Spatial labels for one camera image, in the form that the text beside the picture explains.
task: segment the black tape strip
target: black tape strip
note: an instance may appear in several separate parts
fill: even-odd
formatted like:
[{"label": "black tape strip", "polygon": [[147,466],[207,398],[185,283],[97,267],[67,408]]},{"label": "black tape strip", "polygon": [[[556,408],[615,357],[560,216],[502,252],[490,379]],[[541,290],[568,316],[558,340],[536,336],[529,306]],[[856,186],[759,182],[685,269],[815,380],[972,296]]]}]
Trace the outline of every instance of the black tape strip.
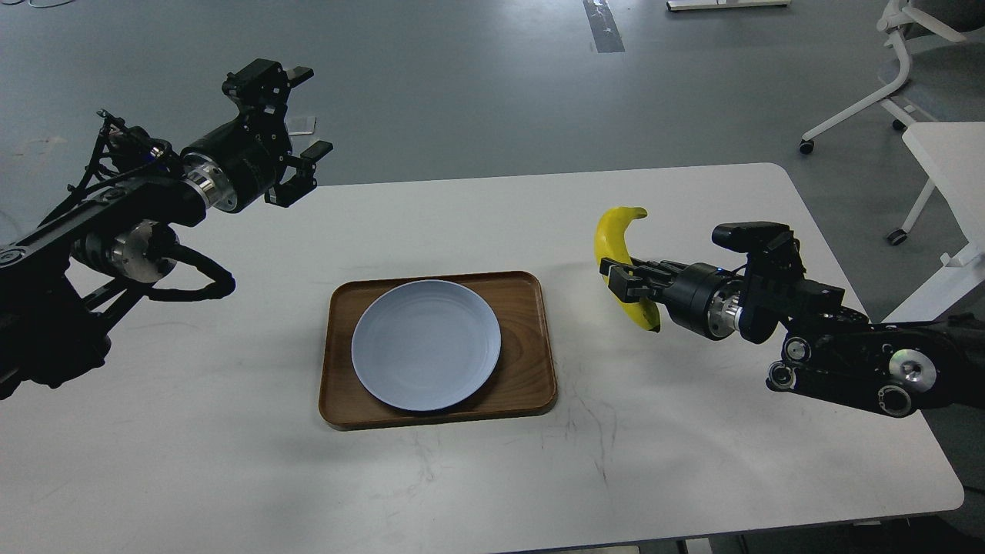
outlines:
[{"label": "black tape strip", "polygon": [[606,0],[582,0],[585,14],[588,15],[588,25],[595,37],[595,51],[599,53],[625,52],[623,38],[616,27],[616,20],[609,10]]}]

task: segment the concrete floor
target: concrete floor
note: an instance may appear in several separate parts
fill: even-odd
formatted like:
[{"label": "concrete floor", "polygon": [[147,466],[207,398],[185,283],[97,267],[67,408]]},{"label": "concrete floor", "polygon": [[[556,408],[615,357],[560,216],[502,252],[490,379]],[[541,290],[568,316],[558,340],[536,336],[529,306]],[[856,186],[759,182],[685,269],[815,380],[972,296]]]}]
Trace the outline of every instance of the concrete floor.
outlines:
[{"label": "concrete floor", "polygon": [[[335,143],[319,170],[326,185],[778,164],[879,320],[963,236],[935,195],[908,242],[883,241],[926,176],[881,109],[824,133],[809,157],[797,145],[878,86],[890,56],[875,31],[885,3],[671,14],[656,0],[611,0],[619,53],[596,51],[577,0],[3,7],[0,242],[29,230],[77,180],[96,109],[181,147],[234,114],[220,92],[226,72],[267,57],[315,69],[291,115],[317,115],[318,136]],[[971,304],[979,317],[983,307]],[[926,416],[962,482],[985,488],[983,414]],[[942,518],[985,537],[983,515],[981,494],[968,492]],[[824,531],[790,536],[785,551],[815,551]],[[770,551],[769,542],[746,547]]]}]

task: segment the white table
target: white table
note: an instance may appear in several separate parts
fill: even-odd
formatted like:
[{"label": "white table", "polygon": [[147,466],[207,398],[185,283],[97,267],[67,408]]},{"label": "white table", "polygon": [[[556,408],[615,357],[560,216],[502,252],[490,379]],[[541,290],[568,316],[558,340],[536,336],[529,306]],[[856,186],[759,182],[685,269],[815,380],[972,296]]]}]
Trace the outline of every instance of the white table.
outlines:
[{"label": "white table", "polygon": [[[634,255],[727,267],[744,258],[711,243],[715,225],[789,223],[809,275],[858,308],[773,165],[355,185],[288,210],[210,214],[179,233],[232,271],[235,294],[143,303],[112,332],[104,368],[55,391],[26,383],[0,403],[3,550],[460,554],[961,504],[921,415],[767,390],[782,333],[756,346],[669,320],[660,334],[635,327],[592,257],[615,205],[650,212],[629,228]],[[321,420],[336,287],[507,269],[544,288],[551,412],[357,432]]]},{"label": "white table", "polygon": [[927,172],[927,185],[903,224],[912,226],[934,187],[947,199],[968,244],[886,316],[886,321],[934,319],[985,281],[985,122],[914,123],[903,142]]}]

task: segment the white chair leg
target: white chair leg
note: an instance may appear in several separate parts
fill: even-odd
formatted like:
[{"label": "white chair leg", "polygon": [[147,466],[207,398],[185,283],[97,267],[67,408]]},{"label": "white chair leg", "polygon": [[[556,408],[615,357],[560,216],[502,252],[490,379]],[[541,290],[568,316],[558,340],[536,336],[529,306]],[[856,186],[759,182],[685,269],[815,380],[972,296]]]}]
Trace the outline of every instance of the white chair leg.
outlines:
[{"label": "white chair leg", "polygon": [[896,53],[896,58],[898,58],[899,60],[899,74],[896,75],[896,78],[893,79],[892,82],[890,82],[889,84],[882,87],[881,89],[866,96],[865,98],[852,104],[846,109],[843,109],[834,117],[829,118],[824,123],[804,133],[804,136],[801,137],[801,140],[809,141],[813,139],[814,137],[820,135],[821,133],[824,133],[826,130],[844,121],[845,119],[848,119],[852,115],[855,115],[856,113],[862,111],[863,109],[869,107],[870,105],[880,102],[883,99],[887,99],[893,93],[898,91],[900,87],[906,84],[906,80],[909,78],[910,75],[910,66],[913,63],[913,59],[910,56],[909,51],[906,49],[906,44],[904,43],[902,32],[899,29],[897,29],[892,33],[890,33],[889,41],[887,42],[887,44],[889,44],[892,47],[893,51]]},{"label": "white chair leg", "polygon": [[909,233],[913,229],[913,224],[917,222],[917,218],[920,217],[920,213],[923,212],[924,206],[927,205],[927,200],[930,199],[931,193],[934,192],[934,182],[927,179],[927,184],[924,185],[923,190],[920,191],[920,196],[917,196],[917,201],[910,208],[910,213],[906,215],[906,221],[903,222],[902,227],[900,227],[905,233]]}]

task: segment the tray rim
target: tray rim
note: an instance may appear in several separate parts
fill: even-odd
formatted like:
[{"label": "tray rim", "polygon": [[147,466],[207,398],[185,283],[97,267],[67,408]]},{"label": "tray rim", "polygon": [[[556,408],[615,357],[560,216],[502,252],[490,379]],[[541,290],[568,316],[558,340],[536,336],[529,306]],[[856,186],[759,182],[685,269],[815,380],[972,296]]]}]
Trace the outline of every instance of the tray rim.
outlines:
[{"label": "tray rim", "polygon": [[[538,312],[540,312],[543,315],[543,317],[539,318],[539,322],[541,323],[541,325],[543,325],[544,328],[544,338],[545,338],[544,343],[547,346],[547,359],[550,365],[550,369],[551,369],[550,373],[552,377],[551,393],[543,404],[533,406],[531,408],[523,408],[523,409],[514,408],[508,410],[499,410],[495,412],[470,411],[470,412],[462,412],[459,414],[442,413],[446,411],[452,412],[454,409],[454,405],[453,405],[441,410],[435,410],[433,412],[419,412],[425,414],[425,415],[421,415],[419,418],[408,417],[416,413],[416,412],[408,411],[407,412],[408,416],[379,419],[366,425],[344,424],[344,423],[339,423],[337,421],[332,421],[332,419],[329,418],[328,414],[325,413],[325,404],[326,404],[325,394],[326,391],[328,390],[328,386],[326,383],[328,377],[328,371],[327,371],[328,357],[326,356],[326,354],[328,353],[329,343],[331,341],[331,337],[333,334],[332,331],[334,330],[335,327],[334,320],[332,319],[331,314],[334,311],[334,308],[336,307],[338,298],[341,295],[347,293],[349,289],[356,287],[356,285],[366,285],[366,284],[380,285],[387,282],[392,282],[394,284],[393,286],[399,286],[400,284],[403,283],[410,283],[412,281],[421,281],[425,279],[442,279],[442,280],[449,280],[458,283],[458,281],[456,281],[455,279],[463,279],[467,282],[468,279],[470,278],[482,279],[489,276],[506,278],[510,275],[514,275],[520,279],[530,282],[532,285],[536,285],[536,287],[534,288],[534,296],[537,301]],[[478,273],[455,273],[449,275],[425,275],[420,277],[390,277],[384,279],[360,279],[354,281],[347,281],[336,287],[335,291],[332,292],[332,297],[329,300],[328,315],[329,317],[328,317],[328,322],[326,325],[326,332],[325,332],[325,346],[324,349],[322,350],[321,379],[319,380],[319,387],[318,387],[318,413],[321,415],[322,419],[329,425],[329,427],[332,427],[333,429],[339,431],[357,431],[357,430],[369,430],[369,429],[384,429],[388,427],[408,427],[415,425],[456,423],[462,421],[482,421],[488,419],[503,419],[509,417],[533,417],[533,416],[544,415],[545,413],[549,412],[551,408],[553,408],[554,405],[558,402],[558,374],[555,369],[554,348],[552,347],[551,344],[551,334],[549,332],[549,327],[548,327],[547,307],[544,304],[544,290],[543,287],[541,286],[540,279],[538,279],[536,275],[528,271],[524,271],[521,269],[512,269],[505,271],[485,271]]]}]

